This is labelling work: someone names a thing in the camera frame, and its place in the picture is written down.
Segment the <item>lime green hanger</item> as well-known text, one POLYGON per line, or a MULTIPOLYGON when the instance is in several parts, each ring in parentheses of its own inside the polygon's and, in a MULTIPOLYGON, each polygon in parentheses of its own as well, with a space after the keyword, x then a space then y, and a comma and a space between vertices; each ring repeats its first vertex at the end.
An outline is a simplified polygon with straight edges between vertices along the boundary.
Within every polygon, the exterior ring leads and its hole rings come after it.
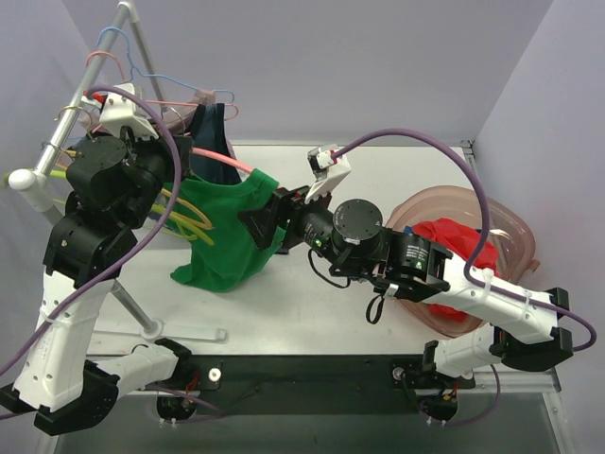
MULTIPOLYGON (((66 180, 65 170, 66 167, 61 168, 61 170, 52 170, 50 174, 51 178, 66 180)), ((2 177, 2 185, 4 187, 9 186, 10 173, 12 173, 12 171, 5 173, 2 177)), ((156 215, 162 215, 164 213, 165 206, 167 205, 167 200, 169 199, 168 196, 170 196, 172 193, 166 189, 162 189, 161 194, 161 197, 164 198, 166 202, 154 203, 152 205, 151 213, 156 215)), ((207 216, 189 201, 186 201, 182 198, 177 198, 176 202, 177 205, 189 209, 194 215, 196 215, 196 218, 189 218, 185 215, 176 213, 176 210, 173 209, 173 211, 168 216, 168 220, 172 221, 177 226, 178 232, 170 235, 178 236, 190 242, 196 239, 200 239, 206 244, 213 246, 215 244, 214 241, 206 233, 207 231, 213 229, 212 222, 207 218, 207 216)))

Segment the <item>red tank top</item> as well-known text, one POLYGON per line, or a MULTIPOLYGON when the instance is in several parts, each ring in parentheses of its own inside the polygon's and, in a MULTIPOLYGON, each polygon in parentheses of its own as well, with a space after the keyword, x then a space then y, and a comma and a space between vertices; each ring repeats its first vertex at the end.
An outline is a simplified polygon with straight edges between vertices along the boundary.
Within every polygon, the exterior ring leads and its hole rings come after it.
MULTIPOLYGON (((411 230, 416 235, 440 243, 464 260, 469 258, 480 239, 479 231, 449 218, 419 222, 413 225, 411 230)), ((480 269, 491 269, 495 275, 498 275, 497 258, 497 249, 490 241, 487 241, 474 261, 474 266, 480 269)), ((433 316, 451 322, 462 323, 467 319, 465 313, 446 306, 429 305, 428 311, 433 316)))

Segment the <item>pink plastic hanger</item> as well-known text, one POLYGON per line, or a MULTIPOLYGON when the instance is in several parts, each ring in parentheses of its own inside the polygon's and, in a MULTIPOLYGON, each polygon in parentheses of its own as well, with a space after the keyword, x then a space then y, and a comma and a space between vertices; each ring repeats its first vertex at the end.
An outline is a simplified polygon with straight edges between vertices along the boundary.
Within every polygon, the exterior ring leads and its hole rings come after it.
MULTIPOLYGON (((92 97, 83 96, 82 97, 82 101, 84 100, 84 97, 86 97, 87 99, 91 99, 91 100, 94 100, 95 102, 97 102, 97 101, 100 100, 100 98, 103 97, 103 95, 101 95, 99 93, 92 93, 92 92, 90 94, 88 94, 88 95, 91 95, 92 97)), ((147 101, 147 104, 149 104, 149 103, 151 103, 151 104, 158 104, 158 105, 161 105, 161 106, 165 105, 165 106, 168 106, 168 107, 173 107, 173 106, 197 107, 197 104, 194 104, 193 102, 177 102, 177 101, 172 102, 172 101, 149 100, 149 101, 147 101)), ((100 121, 100 117, 99 117, 99 120, 96 121, 96 123, 97 123, 97 126, 94 129, 92 129, 92 131, 97 131, 97 130, 100 130, 100 129, 104 128, 103 124, 100 121)), ((191 154, 192 155, 201 156, 201 157, 204 157, 204 158, 208 158, 208 159, 212 159, 214 161, 220 162, 222 164, 226 164, 228 166, 232 166, 235 169, 238 169, 238 170, 240 170, 242 172, 245 172, 245 173, 251 173, 252 172, 252 167, 250 167, 248 165, 245 165, 243 163, 238 162, 231 155, 229 155, 229 156, 221 155, 220 153, 217 153, 215 151, 211 151, 211 150, 208 150, 208 149, 205 149, 205 148, 195 148, 195 147, 192 148, 191 154)))

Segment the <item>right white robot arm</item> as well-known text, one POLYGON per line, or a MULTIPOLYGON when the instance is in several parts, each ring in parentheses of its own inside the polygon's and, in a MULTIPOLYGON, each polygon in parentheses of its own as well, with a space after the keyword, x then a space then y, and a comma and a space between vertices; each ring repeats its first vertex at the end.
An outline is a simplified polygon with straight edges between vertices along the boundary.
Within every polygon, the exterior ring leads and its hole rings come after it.
POLYGON ((573 356, 572 335, 559 325, 568 308, 564 291, 530 291, 490 269, 467 267, 437 242, 385 227, 370 201, 348 200, 329 210, 328 197, 307 201, 307 191, 278 188, 263 207, 238 213, 258 249, 267 249, 283 228, 284 247, 306 244, 330 263, 331 275, 367 281, 381 300, 438 304, 483 321, 468 334, 425 345, 419 363, 425 383, 439 386, 495 364, 543 372, 573 356))

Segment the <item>green tank top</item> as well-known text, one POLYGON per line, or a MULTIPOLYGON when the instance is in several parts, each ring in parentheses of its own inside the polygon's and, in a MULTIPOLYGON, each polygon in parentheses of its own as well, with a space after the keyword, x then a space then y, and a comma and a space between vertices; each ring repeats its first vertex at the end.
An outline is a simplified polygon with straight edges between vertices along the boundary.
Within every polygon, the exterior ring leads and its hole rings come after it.
POLYGON ((214 244, 201 239, 191 242, 190 262, 174 269, 170 277, 189 287, 227 292, 261 271, 281 246, 285 231, 278 228, 269 247, 261 251, 237 214, 266 205, 277 187, 278 182, 259 169, 234 185, 183 181, 180 197, 212 222, 209 237, 214 244))

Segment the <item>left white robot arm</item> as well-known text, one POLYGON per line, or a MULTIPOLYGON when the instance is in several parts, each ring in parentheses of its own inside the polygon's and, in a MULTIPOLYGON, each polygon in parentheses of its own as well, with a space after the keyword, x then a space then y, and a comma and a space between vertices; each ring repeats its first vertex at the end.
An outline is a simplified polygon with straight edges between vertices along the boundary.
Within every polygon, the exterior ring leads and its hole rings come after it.
POLYGON ((122 396, 157 382, 190 381, 190 351, 156 338, 110 360, 87 350, 106 296, 119 292, 122 267, 142 249, 135 231, 167 183, 189 170, 193 142, 100 135, 76 147, 66 178, 64 216, 43 258, 44 294, 33 342, 18 378, 1 391, 13 413, 33 413, 35 427, 55 436, 98 425, 122 396))

